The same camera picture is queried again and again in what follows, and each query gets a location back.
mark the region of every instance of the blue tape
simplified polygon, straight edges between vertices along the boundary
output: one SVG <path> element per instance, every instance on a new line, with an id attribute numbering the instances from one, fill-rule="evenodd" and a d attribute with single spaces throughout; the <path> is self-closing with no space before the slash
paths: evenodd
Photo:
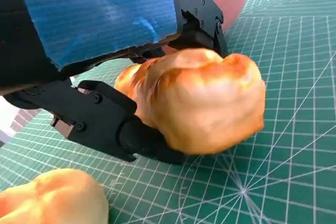
<path id="1" fill-rule="evenodd" d="M 173 0 L 25 0 L 58 69 L 176 33 Z"/>

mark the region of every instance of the cutting mat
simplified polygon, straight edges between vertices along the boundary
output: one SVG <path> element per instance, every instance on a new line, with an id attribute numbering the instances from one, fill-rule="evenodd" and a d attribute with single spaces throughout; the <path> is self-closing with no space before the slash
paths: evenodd
<path id="1" fill-rule="evenodd" d="M 215 156 L 128 164 L 62 138 L 39 114 L 0 150 L 0 190 L 60 167 L 105 188 L 111 223 L 336 223 L 336 0 L 248 0 L 226 33 L 267 82 L 265 128 Z M 128 60 L 82 74 L 113 84 Z"/>

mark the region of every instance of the soft toy bread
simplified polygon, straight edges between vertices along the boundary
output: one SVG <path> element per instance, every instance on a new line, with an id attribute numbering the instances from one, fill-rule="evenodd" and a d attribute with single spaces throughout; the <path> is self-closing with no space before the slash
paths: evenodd
<path id="1" fill-rule="evenodd" d="M 0 193 L 0 224 L 107 224 L 102 187 L 77 169 L 56 169 Z"/>
<path id="2" fill-rule="evenodd" d="M 115 88 L 186 154 L 214 154 L 264 127 L 265 83 L 247 56 L 185 49 L 124 69 Z"/>

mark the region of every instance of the fake bread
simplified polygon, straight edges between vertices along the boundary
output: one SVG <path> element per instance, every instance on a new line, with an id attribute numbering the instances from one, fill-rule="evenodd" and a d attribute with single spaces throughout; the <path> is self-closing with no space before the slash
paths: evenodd
<path id="1" fill-rule="evenodd" d="M 124 69 L 117 90 L 136 115 L 186 154 L 214 154 L 264 127 L 265 82 L 247 56 L 185 49 Z"/>

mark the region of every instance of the black metal bracket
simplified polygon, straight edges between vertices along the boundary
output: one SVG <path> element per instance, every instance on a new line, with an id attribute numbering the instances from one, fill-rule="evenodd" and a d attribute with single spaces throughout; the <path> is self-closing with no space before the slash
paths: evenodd
<path id="1" fill-rule="evenodd" d="M 169 46 L 182 48 L 204 47 L 222 57 L 228 55 L 222 23 L 224 15 L 213 0 L 174 0 L 177 34 Z"/>
<path id="2" fill-rule="evenodd" d="M 51 125 L 67 139 L 124 161 L 135 153 L 169 164 L 181 164 L 186 156 L 169 148 L 163 135 L 134 115 L 137 104 L 100 81 L 56 81 L 16 92 L 54 115 Z"/>

